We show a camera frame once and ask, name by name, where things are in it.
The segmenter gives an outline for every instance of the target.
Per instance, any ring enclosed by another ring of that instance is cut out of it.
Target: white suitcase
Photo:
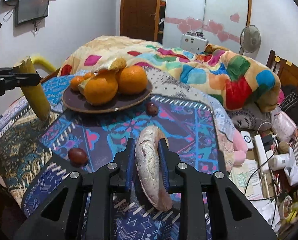
[[[203,33],[186,33],[182,35],[181,48],[192,53],[200,54],[205,51],[209,41],[203,37]]]

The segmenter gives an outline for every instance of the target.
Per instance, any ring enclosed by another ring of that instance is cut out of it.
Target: plate
[[[117,93],[108,103],[102,106],[93,106],[86,101],[86,98],[79,92],[72,91],[70,86],[64,91],[62,101],[64,106],[80,113],[103,114],[120,111],[133,107],[146,100],[152,92],[152,84],[148,81],[146,89],[137,95],[126,96]]]

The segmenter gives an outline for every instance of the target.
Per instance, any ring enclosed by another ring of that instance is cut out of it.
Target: flour-dusted bread
[[[141,187],[150,203],[160,211],[172,208],[172,200],[165,191],[159,167],[158,143],[165,138],[156,126],[146,127],[136,145],[136,166]]]

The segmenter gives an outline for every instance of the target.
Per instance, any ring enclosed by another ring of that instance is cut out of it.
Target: plate of oranges
[[[128,109],[146,100],[152,84],[141,66],[120,70],[101,70],[75,76],[65,90],[62,101],[67,108],[90,114]]]

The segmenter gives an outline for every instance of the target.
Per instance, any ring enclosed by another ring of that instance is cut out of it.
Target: bed headboard
[[[267,67],[278,75],[281,86],[293,85],[298,90],[298,67],[295,64],[277,56],[275,51],[271,50]]]

